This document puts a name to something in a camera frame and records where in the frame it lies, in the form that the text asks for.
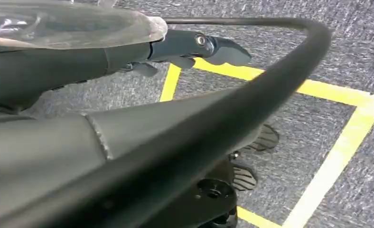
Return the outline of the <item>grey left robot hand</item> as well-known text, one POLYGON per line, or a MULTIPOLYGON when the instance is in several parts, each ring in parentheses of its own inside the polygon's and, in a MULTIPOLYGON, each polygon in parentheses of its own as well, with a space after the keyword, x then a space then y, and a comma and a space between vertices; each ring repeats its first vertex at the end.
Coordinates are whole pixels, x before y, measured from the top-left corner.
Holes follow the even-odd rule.
POLYGON ((236 161, 279 137, 256 123, 233 136, 241 89, 73 114, 23 116, 47 91, 152 63, 243 66, 232 40, 168 28, 162 17, 54 0, 0 0, 0 228, 232 228, 237 192, 257 185, 236 161))

